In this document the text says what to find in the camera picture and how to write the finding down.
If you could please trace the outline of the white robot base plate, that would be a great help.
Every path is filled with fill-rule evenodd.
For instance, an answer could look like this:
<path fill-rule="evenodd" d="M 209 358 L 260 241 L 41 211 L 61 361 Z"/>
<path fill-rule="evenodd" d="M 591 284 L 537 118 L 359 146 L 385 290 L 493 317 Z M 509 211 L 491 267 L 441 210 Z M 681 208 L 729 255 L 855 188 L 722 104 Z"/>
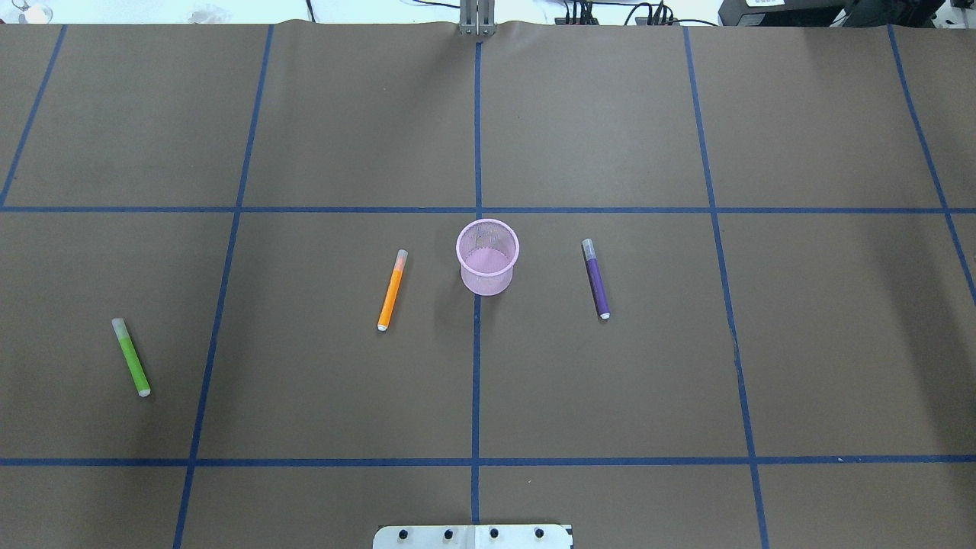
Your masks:
<path fill-rule="evenodd" d="M 573 548 L 568 525 L 388 525 L 373 548 Z"/>

